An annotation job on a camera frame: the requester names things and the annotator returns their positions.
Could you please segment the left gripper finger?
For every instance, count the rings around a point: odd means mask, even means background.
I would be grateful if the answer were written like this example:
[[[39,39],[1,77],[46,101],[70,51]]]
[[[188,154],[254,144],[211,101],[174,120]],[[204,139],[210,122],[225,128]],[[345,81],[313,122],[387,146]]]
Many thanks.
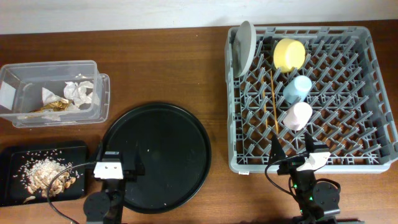
[[[100,142],[96,151],[93,153],[93,162],[100,161],[103,156],[103,143]]]
[[[141,159],[141,155],[140,155],[140,145],[139,142],[136,142],[136,146],[135,146],[135,154],[134,154],[134,174],[135,175],[145,175],[146,174],[146,170],[144,167],[144,163]]]

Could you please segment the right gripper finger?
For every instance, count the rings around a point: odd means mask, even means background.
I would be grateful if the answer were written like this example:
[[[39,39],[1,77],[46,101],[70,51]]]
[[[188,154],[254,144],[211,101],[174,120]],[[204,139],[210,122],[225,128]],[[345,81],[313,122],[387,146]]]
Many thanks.
[[[309,133],[304,134],[305,137],[305,149],[307,152],[314,152],[315,146],[314,146],[314,141],[311,135]]]
[[[273,164],[279,160],[285,159],[286,154],[280,144],[276,135],[273,135],[271,138],[271,150],[269,153],[268,164]]]

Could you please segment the pink cup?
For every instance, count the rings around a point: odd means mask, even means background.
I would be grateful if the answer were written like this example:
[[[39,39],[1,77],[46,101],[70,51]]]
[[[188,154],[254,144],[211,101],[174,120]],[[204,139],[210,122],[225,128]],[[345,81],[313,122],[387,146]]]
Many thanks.
[[[307,125],[312,113],[312,107],[308,103],[298,102],[287,110],[286,117],[282,122],[293,131],[300,131]]]

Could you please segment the wooden chopstick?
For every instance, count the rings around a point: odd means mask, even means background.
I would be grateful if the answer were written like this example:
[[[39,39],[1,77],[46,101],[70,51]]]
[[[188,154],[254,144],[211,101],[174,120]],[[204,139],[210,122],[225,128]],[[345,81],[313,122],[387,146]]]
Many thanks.
[[[261,83],[262,83],[262,85],[264,85],[265,84],[265,76],[263,76],[262,77],[262,80],[261,80]],[[263,112],[264,112],[264,115],[267,115],[267,106],[266,106],[266,103],[267,103],[267,99],[266,99],[266,93],[265,93],[265,90],[266,90],[266,87],[264,87],[264,89],[263,89],[263,91],[262,91],[262,99],[263,99],[263,102],[264,102],[264,105],[263,105]],[[268,128],[268,120],[267,120],[267,117],[265,118],[265,125],[266,125],[266,129]]]
[[[271,82],[271,95],[272,95],[272,106],[273,106],[273,114],[274,114],[274,123],[275,123],[275,133],[279,133],[279,124],[277,120],[277,110],[276,110],[276,102],[275,102],[275,92],[274,92],[274,79],[272,70],[270,71],[270,82]]]

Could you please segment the blue cup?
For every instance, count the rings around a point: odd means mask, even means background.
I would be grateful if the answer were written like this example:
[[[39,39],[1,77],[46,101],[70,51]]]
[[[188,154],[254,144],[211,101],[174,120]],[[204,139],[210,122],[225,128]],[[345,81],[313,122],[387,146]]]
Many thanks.
[[[283,90],[285,100],[293,104],[298,98],[299,102],[303,102],[312,88],[312,81],[305,75],[295,77]]]

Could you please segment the gold snack wrapper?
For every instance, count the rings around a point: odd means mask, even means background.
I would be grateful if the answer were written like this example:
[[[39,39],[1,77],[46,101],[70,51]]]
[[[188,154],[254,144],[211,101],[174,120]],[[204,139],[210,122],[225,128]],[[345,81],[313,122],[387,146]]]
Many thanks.
[[[65,111],[72,104],[71,100],[59,100],[52,103],[46,104],[43,107],[33,110],[32,113],[43,113],[43,112],[59,112]]]

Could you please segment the food scraps with rice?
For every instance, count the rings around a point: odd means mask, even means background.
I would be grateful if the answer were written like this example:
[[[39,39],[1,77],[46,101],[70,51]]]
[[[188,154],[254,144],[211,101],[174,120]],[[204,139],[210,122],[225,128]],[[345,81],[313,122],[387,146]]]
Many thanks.
[[[19,183],[27,194],[22,198],[23,204],[46,198],[47,192],[51,197],[56,197],[76,183],[81,176],[77,170],[71,169],[59,175],[73,166],[73,162],[67,162],[64,155],[61,149],[27,151],[22,154],[22,165],[13,178],[21,178]]]

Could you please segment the yellow bowl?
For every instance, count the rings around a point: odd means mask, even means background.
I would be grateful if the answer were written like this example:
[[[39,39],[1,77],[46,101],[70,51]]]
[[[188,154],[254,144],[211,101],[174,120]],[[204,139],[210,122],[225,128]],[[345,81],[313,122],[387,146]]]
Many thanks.
[[[300,69],[305,62],[305,47],[298,40],[284,38],[278,41],[273,54],[274,66],[282,73]]]

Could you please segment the grey plate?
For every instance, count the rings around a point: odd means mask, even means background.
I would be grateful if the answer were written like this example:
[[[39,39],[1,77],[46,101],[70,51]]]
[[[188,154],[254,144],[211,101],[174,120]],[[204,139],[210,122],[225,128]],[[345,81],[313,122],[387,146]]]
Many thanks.
[[[256,29],[249,21],[244,21],[234,37],[233,70],[234,77],[243,76],[249,71],[256,51]]]

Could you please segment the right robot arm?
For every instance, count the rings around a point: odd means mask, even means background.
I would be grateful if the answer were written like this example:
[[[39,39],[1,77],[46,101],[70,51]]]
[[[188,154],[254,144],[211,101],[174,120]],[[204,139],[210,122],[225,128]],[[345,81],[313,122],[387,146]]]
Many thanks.
[[[292,223],[338,222],[336,216],[340,213],[340,184],[315,177],[315,171],[326,165],[330,155],[325,143],[317,142],[306,133],[305,151],[289,157],[277,136],[273,135],[269,162],[264,173],[272,185],[292,196],[298,203],[300,215],[293,217]],[[289,176],[287,190],[269,177],[268,170],[272,166],[277,166],[278,175]]]

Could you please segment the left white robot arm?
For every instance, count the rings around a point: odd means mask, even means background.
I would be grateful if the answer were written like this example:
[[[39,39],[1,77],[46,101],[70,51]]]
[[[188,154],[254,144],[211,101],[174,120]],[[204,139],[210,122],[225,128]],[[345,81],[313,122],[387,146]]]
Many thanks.
[[[102,187],[99,192],[90,194],[84,202],[83,211],[87,223],[121,223],[126,185],[146,173],[139,155],[139,143],[136,143],[134,150],[134,167],[130,168],[127,167],[125,152],[112,151],[103,144],[89,158],[93,177],[102,182]]]

